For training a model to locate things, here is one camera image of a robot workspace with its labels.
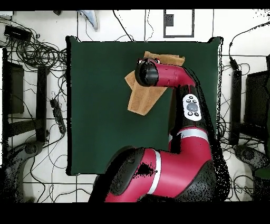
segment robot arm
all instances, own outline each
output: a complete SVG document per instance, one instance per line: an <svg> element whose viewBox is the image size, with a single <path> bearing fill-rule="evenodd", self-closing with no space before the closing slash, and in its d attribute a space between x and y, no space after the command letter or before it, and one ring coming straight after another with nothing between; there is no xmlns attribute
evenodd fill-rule
<svg viewBox="0 0 270 224"><path fill-rule="evenodd" d="M215 190L215 171L207 126L196 84L186 69L139 60L136 80L142 86L176 88L177 112L169 134L169 151L129 150L116 171L105 202L136 202L146 194L176 201L209 201Z"/></svg>

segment green table surface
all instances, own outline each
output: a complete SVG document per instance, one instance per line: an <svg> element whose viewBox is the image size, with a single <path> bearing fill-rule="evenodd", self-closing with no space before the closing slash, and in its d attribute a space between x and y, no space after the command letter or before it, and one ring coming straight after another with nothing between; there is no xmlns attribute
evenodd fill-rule
<svg viewBox="0 0 270 224"><path fill-rule="evenodd" d="M145 51L185 56L205 95L216 128L218 47L221 38L201 42L78 42L71 44L71 133L67 173L101 174L122 147L167 150L172 89L145 116L127 110L131 89L124 77Z"/></svg>

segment black cable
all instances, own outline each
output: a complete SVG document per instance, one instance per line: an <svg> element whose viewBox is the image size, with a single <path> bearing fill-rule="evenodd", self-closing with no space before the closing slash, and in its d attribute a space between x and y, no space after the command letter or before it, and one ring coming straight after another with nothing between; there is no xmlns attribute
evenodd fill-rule
<svg viewBox="0 0 270 224"><path fill-rule="evenodd" d="M241 35L241 34L243 34L243 33L249 32L249 31L251 31L251 30L255 30L256 28L259 28L259 27L262 27L262 26L265 26L265 25L269 25L269 24L270 24L270 22L263 23L263 24L260 24L260 25L255 26L255 27L253 27L253 28L251 28L251 29L249 29L249 30L247 30L247 31L244 31L244 32L241 32L241 33L238 33L237 35L235 35L234 38L232 39L232 41L231 41L230 44L229 44L229 57L230 57L230 59L232 59L232 57L230 56L230 47L233 45L233 41L234 41L234 39L235 39L237 36L239 36L239 35Z"/></svg>
<svg viewBox="0 0 270 224"><path fill-rule="evenodd" d="M131 36L132 37L132 39L133 39L133 36L131 35L131 34L128 34L129 36ZM123 36L128 36L128 35L123 35ZM117 41L117 40L119 40L120 38L122 38L123 36L120 36L119 38L117 38L115 41Z"/></svg>
<svg viewBox="0 0 270 224"><path fill-rule="evenodd" d="M248 66L248 72L245 73L245 74L242 74L242 76L245 76L245 75L249 74L249 72L250 72L250 65L249 65L248 63L241 63L241 64L238 64L238 65L240 66L240 71L242 71L242 65L244 65L244 64ZM231 68L231 66L225 66L225 65L222 64L222 71L226 71L226 70L228 70L228 69L230 69L230 68Z"/></svg>
<svg viewBox="0 0 270 224"><path fill-rule="evenodd" d="M89 37L89 35L87 33L87 19L85 19L85 32L86 32L87 36Z"/></svg>
<svg viewBox="0 0 270 224"><path fill-rule="evenodd" d="M154 34L154 29L153 29L153 27L150 25L150 23L149 23L149 21L148 21L149 14L150 14L150 10L148 11L147 23L148 23L148 25L149 25L149 26L152 28L152 34L151 34L151 37L147 38L147 40L146 40L146 41L148 41L150 38L152 38L152 36L153 36L153 34Z"/></svg>
<svg viewBox="0 0 270 224"><path fill-rule="evenodd" d="M32 168L33 168L33 166L34 166L34 163L35 163L35 156L34 156L34 160L33 160L32 166L31 166L31 168L30 168L30 174L31 174L32 178L33 178L35 181L39 182L40 184L42 184L42 185L44 186L44 190L43 190L42 194L40 195L40 197L38 198L38 200L37 200L37 202L36 202L36 203L38 203L38 202L40 201L40 198L42 197L42 195L44 194L44 192L45 192L45 190L46 190L46 186L45 186L45 184L42 183L40 180L38 180L37 178L35 178L34 175L32 174Z"/></svg>
<svg viewBox="0 0 270 224"><path fill-rule="evenodd" d="M119 20L118 17L116 16L114 10L113 10L112 12L113 12L113 14L114 14L114 17L118 20L119 24L120 24L121 27L123 28L123 30L124 30L124 32L126 33L126 35L129 37L130 41L134 41L134 39L133 39L133 38L131 39L130 36L129 36L129 34L126 32L126 30L125 30L125 28L123 27L122 23L120 22L120 20Z"/></svg>

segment towel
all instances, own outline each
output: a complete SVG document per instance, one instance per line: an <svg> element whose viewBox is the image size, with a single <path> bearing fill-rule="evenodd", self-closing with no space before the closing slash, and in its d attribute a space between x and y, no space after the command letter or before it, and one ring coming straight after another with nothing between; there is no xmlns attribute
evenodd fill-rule
<svg viewBox="0 0 270 224"><path fill-rule="evenodd" d="M146 51L144 58L158 58L162 64L173 64L182 66L185 57L172 54L154 54ZM135 79L135 72L129 73L125 80L132 90L128 110L140 115L146 115L154 106L157 100L162 96L167 87L143 87Z"/></svg>

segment white floor tile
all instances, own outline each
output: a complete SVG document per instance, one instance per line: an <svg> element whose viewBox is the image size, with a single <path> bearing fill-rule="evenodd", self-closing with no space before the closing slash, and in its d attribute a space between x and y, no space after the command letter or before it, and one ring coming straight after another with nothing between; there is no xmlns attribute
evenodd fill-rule
<svg viewBox="0 0 270 224"><path fill-rule="evenodd" d="M78 176L78 183L94 183L96 174L80 174Z"/></svg>
<svg viewBox="0 0 270 224"><path fill-rule="evenodd" d="M93 190L93 185L90 184L78 184L78 189L83 189L83 190L78 190L77 192L77 202L88 202L89 197Z"/></svg>

